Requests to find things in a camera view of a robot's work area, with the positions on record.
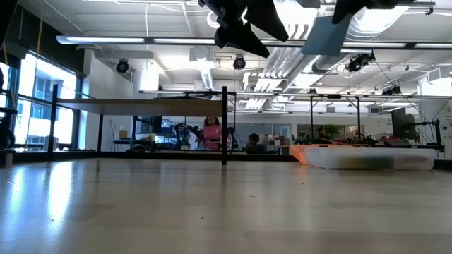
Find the box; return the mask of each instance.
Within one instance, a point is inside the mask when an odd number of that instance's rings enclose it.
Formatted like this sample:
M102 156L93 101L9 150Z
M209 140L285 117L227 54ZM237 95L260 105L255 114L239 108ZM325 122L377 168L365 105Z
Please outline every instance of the box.
M127 135L127 130L119 130L119 139L127 139L129 138Z

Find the person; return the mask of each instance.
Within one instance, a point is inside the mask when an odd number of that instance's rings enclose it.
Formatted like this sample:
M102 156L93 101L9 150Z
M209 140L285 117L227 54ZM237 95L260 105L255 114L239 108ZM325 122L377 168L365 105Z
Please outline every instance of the person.
M221 125L218 117L206 117L204 119L204 142L205 148L211 151L220 150Z
M248 145L245 147L245 152L247 154L254 155L262 155L266 153L264 146L259 145L258 134L253 133L248 137Z

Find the ceiling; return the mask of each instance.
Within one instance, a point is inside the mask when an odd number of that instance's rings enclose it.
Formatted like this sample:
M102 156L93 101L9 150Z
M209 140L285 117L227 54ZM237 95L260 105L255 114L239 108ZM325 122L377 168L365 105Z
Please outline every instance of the ceiling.
M213 37L215 28L207 23L209 10L196 5L197 1L185 1L186 17L180 1L166 0L170 4L118 4L110 0L44 0L41 5L36 0L20 0L26 9L37 15L43 6L45 21L65 35L85 36L146 36L145 13L148 8L148 35L150 37ZM283 20L296 20L312 26L312 12L294 5L295 0L275 0L278 13ZM426 16L427 7L411 8L403 14L387 30L375 40L381 41L428 41L450 42L452 40L452 1L436 0L434 14ZM260 38L270 38L269 35L254 28ZM168 87L177 83L194 83L201 78L199 71L188 69L189 46L103 46L104 52L151 51L159 60L167 76L171 77ZM241 52L233 48L213 48L216 68L212 70L214 80L243 80L247 71L262 71L268 63L267 59ZM246 59L245 71L234 71L232 63L236 55L241 54ZM452 60L452 51L403 51L376 50L375 63L367 66L360 73L349 74L344 71L346 61L339 63L328 75L319 82L318 90L322 92L369 92L375 87L403 76L413 70L447 64ZM140 68L146 65L146 59L135 59L133 64ZM416 92L419 75L402 80L404 92Z

